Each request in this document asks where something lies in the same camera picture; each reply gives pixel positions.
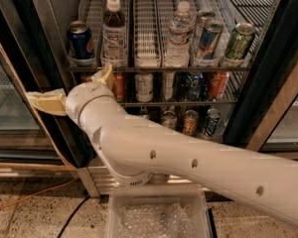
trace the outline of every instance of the screw hole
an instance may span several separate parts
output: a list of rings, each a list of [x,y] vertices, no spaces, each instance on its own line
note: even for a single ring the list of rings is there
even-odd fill
[[[151,160],[155,160],[155,159],[157,158],[156,151],[152,150],[152,151],[150,152],[150,158],[151,158]]]
[[[256,194],[258,196],[262,196],[264,194],[264,187],[263,186],[259,186],[256,190]]]
[[[198,160],[194,159],[192,160],[192,169],[196,169],[198,167]]]

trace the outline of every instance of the floor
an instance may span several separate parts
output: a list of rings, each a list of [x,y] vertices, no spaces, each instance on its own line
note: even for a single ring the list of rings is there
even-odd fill
[[[0,205],[57,185],[70,178],[0,178]],[[75,208],[85,199],[79,180],[0,210],[0,238],[58,237]],[[86,201],[65,229],[63,238],[102,238],[108,204]],[[208,201],[219,238],[294,238],[298,229],[231,201]]]

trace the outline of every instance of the refrigerator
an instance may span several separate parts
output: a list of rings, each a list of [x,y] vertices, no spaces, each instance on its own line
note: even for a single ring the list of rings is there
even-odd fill
[[[239,67],[223,67],[218,62],[198,67],[191,60],[188,67],[175,70],[163,64],[165,27],[181,0],[148,0],[152,25],[143,29],[137,23],[141,16],[139,0],[120,1],[129,30],[128,59],[114,63],[113,69],[125,75],[126,96],[120,105],[128,113],[149,113],[151,120],[160,123],[161,112],[172,108],[179,117],[181,131],[183,113],[193,108],[201,114],[199,137],[205,113],[213,107],[221,112],[213,141],[276,155],[283,152],[284,157],[298,160],[298,137],[290,142],[287,136],[278,136],[278,127],[297,130],[283,124],[286,119],[292,123],[293,118],[287,114],[298,109],[298,81],[286,85],[298,64],[298,0],[188,0],[195,14],[211,7],[221,16],[225,25],[222,51],[236,23],[250,22],[257,32],[247,59]],[[26,93],[33,91],[62,89],[68,94],[103,67],[106,60],[102,55],[101,19],[105,3],[106,0],[0,0],[0,176],[78,174],[91,195],[109,194],[117,185],[87,136],[69,117],[38,111],[26,98]],[[77,63],[70,52],[68,26],[76,20],[87,22],[92,30],[96,59],[88,65]],[[151,31],[149,34],[154,36],[149,55],[141,54],[141,31],[145,35]],[[229,71],[230,78],[221,99],[165,101],[161,97],[162,73],[168,71]],[[135,94],[135,74],[149,72],[154,75],[153,99],[140,102]],[[273,108],[275,100],[286,96],[287,105]],[[269,115],[274,123],[267,127]],[[266,126],[266,137],[259,141],[256,137],[262,135],[261,126]],[[150,182],[189,181],[156,174]]]

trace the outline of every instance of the black cable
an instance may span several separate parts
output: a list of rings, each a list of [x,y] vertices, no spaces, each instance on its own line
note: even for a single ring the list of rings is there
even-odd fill
[[[66,230],[67,226],[69,225],[69,223],[71,222],[72,218],[74,217],[74,215],[77,213],[77,211],[80,209],[80,207],[90,199],[90,196],[88,195],[77,207],[76,209],[72,212],[72,214],[70,215],[70,217],[68,218],[67,222],[64,224],[62,230],[60,231],[58,238],[61,238],[64,231]]]

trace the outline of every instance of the beverage cooler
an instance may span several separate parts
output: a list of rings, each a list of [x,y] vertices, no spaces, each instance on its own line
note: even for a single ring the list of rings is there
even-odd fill
[[[223,23],[213,59],[197,59],[191,48],[188,66],[166,64],[168,25],[180,1],[190,3],[194,17],[209,9]],[[122,85],[116,89],[117,101],[128,113],[162,123],[170,111],[177,118],[176,130],[183,132],[186,112],[191,110],[199,115],[193,137],[298,160],[298,0],[120,4],[128,29],[128,56],[110,62],[116,83]],[[0,0],[0,176],[78,174],[91,195],[109,194],[117,184],[69,117],[38,111],[26,97],[27,92],[60,89],[67,95],[105,66],[105,8],[106,0]],[[76,59],[71,53],[68,30],[74,21],[91,29],[93,58]],[[241,22],[254,25],[254,41],[245,59],[227,64],[224,51]],[[208,78],[219,72],[229,74],[228,83],[223,96],[210,98]],[[186,95],[183,77],[188,73],[203,78],[194,99]],[[172,97],[165,91],[168,74],[174,76]],[[150,98],[139,96],[139,77],[151,85]],[[208,110],[220,114],[212,135],[205,133],[210,126]],[[155,174],[149,182],[188,181]]]

